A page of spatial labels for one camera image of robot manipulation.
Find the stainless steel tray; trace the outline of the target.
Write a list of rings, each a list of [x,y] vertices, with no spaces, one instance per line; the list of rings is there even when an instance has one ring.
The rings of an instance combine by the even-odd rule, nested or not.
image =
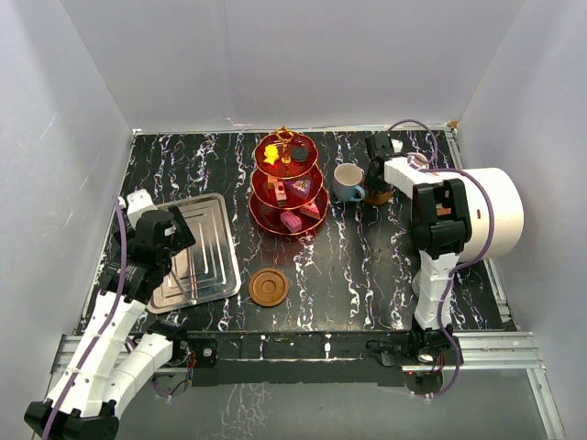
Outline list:
[[[172,272],[152,294],[147,310],[164,314],[238,293],[240,271],[224,197],[214,192],[158,207],[177,207],[195,244],[172,259]]]

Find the blue and white teacup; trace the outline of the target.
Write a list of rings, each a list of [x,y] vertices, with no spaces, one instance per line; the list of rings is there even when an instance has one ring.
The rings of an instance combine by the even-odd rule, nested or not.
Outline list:
[[[364,200],[365,190],[361,186],[363,170],[352,163],[342,163],[334,170],[333,191],[344,203],[358,203]]]

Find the brown saucer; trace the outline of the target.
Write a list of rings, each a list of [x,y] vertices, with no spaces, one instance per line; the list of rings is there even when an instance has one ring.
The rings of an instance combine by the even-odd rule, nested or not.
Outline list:
[[[285,274],[273,268],[260,269],[249,281],[249,297],[262,307],[274,307],[282,303],[289,292]]]
[[[367,191],[364,203],[372,205],[372,206],[381,206],[383,204],[387,204],[390,199],[392,198],[392,191],[387,192],[375,192],[375,191]]]

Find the black round cookie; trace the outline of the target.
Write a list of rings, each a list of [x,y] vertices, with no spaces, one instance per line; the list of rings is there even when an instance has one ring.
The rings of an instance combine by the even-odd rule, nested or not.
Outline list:
[[[308,159],[309,151],[302,147],[293,148],[291,156],[295,162],[303,163]]]

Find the magenta cake slice back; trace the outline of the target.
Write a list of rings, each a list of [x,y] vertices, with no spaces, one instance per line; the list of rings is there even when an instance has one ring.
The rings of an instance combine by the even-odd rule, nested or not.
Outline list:
[[[312,182],[309,179],[287,181],[287,188],[297,197],[305,199],[312,189]]]

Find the red pink cake slice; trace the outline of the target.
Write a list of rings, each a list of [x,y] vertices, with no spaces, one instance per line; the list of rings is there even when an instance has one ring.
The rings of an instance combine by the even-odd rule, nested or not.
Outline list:
[[[314,201],[308,202],[300,207],[300,213],[306,217],[320,219],[320,210]]]

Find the brown saucer front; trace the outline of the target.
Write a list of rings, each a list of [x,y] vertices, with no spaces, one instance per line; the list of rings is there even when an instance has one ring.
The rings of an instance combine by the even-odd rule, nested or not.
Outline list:
[[[282,303],[289,292],[285,274],[273,268],[260,269],[249,281],[249,297],[262,307],[274,307]]]

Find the yellow cake slice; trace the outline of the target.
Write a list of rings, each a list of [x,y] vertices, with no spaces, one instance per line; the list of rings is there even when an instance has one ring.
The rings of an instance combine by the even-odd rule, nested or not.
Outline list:
[[[268,179],[267,180],[267,188],[270,191],[273,191],[275,189],[275,185],[278,183],[279,181],[276,179]]]

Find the red three-tier dessert stand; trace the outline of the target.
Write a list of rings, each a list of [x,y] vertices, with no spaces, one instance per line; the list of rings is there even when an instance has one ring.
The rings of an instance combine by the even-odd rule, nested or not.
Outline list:
[[[258,143],[253,158],[249,210],[257,225],[285,237],[315,232],[329,196],[314,140],[282,126]]]

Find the brown chocolate cake slice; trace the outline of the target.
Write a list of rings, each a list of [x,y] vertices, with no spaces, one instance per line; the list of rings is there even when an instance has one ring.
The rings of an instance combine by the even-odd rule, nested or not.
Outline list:
[[[285,192],[285,186],[282,181],[276,181],[273,184],[274,195],[276,203],[279,207],[285,207],[287,205],[287,195]]]

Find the orange fish cookie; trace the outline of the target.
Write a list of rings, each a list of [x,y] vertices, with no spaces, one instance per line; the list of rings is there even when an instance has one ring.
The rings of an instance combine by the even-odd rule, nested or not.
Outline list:
[[[267,145],[263,150],[263,162],[273,166],[280,159],[280,151],[274,144]]]

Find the pink cake slice front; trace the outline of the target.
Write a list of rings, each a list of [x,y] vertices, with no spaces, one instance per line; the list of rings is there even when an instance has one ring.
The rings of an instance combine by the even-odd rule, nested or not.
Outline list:
[[[281,212],[280,218],[282,223],[292,234],[298,233],[302,229],[301,218],[291,210]]]

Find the pink and white teacup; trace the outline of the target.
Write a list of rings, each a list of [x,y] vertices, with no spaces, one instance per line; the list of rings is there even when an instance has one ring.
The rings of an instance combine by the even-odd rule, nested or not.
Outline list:
[[[429,160],[426,156],[421,153],[409,153],[407,155],[407,161],[410,166],[417,169],[428,169]]]

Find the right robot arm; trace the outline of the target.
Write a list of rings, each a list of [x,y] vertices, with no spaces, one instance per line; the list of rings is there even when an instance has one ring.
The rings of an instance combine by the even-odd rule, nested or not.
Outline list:
[[[396,188],[412,203],[411,236],[421,262],[414,287],[416,325],[423,331],[444,330],[451,323],[451,280],[472,235],[465,183],[432,170],[422,154],[396,152],[387,133],[367,136],[366,148],[366,200],[380,204]]]

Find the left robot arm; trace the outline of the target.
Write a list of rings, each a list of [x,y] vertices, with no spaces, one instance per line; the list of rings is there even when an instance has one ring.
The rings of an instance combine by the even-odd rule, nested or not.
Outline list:
[[[163,322],[118,359],[153,293],[172,274],[173,258],[195,239],[178,208],[157,208],[144,189],[116,198],[115,208],[120,251],[100,274],[89,324],[58,382],[24,415],[43,439],[115,438],[124,410],[155,371],[189,355],[182,328]]]

